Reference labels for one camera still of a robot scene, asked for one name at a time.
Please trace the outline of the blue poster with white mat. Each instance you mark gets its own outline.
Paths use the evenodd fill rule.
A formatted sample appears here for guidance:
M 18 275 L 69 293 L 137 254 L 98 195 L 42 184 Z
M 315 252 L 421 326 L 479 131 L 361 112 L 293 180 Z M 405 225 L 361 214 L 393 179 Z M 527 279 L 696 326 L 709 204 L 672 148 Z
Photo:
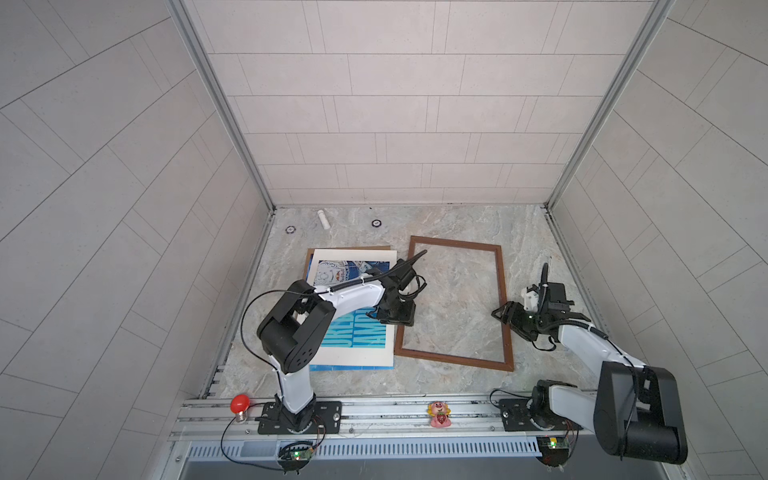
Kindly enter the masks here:
M 334 286 L 371 269 L 386 272 L 396 261 L 397 252 L 388 247 L 311 249 L 307 255 L 306 281 L 313 286 Z M 393 369 L 395 327 L 370 318 L 371 311 L 362 308 L 334 319 L 310 362 L 310 369 Z

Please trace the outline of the brown backing board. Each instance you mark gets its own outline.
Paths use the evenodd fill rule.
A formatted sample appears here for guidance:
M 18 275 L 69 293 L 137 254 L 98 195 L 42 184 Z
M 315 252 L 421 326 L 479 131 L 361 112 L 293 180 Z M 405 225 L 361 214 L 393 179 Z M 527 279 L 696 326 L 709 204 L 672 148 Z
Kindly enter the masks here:
M 307 250 L 304 273 L 311 285 L 332 286 L 353 280 L 371 269 L 386 272 L 397 260 L 390 245 L 320 247 Z

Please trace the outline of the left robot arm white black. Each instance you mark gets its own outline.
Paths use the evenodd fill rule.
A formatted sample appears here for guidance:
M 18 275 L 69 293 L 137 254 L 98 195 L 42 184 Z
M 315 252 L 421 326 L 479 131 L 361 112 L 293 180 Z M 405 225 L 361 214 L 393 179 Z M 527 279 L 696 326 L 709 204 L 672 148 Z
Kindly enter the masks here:
M 426 286 L 411 260 L 399 260 L 386 272 L 374 269 L 338 285 L 315 287 L 297 280 L 282 290 L 257 329 L 266 362 L 277 372 L 279 424 L 300 433 L 313 422 L 317 400 L 310 363 L 334 319 L 370 308 L 378 323 L 411 326 L 415 299 Z

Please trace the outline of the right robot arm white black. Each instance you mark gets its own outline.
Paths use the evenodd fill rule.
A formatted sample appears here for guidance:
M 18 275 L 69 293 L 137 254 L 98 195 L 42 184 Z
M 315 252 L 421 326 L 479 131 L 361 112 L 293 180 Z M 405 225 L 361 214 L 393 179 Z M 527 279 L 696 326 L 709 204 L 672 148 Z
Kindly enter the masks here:
M 509 301 L 492 315 L 522 339 L 545 336 L 563 346 L 598 378 L 589 394 L 567 382 L 540 380 L 526 404 L 537 429 L 565 425 L 592 432 L 609 455 L 681 465 L 688 458 L 682 406 L 674 375 L 621 349 L 581 312 L 573 311 L 561 283 L 528 287 L 521 302 Z

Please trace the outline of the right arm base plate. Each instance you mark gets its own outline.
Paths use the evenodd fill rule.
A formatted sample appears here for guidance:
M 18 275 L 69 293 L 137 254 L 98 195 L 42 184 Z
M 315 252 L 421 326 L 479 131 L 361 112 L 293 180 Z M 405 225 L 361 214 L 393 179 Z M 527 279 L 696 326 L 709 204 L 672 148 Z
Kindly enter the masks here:
M 528 403 L 528 400 L 521 398 L 502 398 L 497 402 L 505 432 L 539 431 Z

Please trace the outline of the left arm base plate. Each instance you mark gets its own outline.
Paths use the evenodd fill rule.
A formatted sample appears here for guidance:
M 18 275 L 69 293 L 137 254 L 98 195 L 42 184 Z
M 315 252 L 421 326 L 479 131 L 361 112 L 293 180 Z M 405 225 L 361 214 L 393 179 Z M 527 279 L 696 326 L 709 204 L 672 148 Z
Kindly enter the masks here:
M 337 434 L 340 431 L 342 403 L 311 401 L 298 413 L 293 413 L 279 401 L 262 407 L 257 432 L 259 435 Z

